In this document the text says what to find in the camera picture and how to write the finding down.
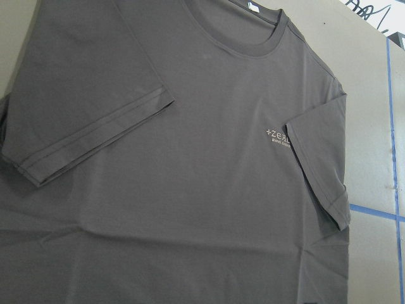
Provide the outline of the dark brown t-shirt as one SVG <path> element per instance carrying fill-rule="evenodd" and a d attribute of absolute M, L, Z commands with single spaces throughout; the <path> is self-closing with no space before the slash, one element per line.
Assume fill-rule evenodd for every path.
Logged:
<path fill-rule="evenodd" d="M 346 97 L 283 9 L 41 1 L 1 100 L 1 302 L 346 303 Z"/>

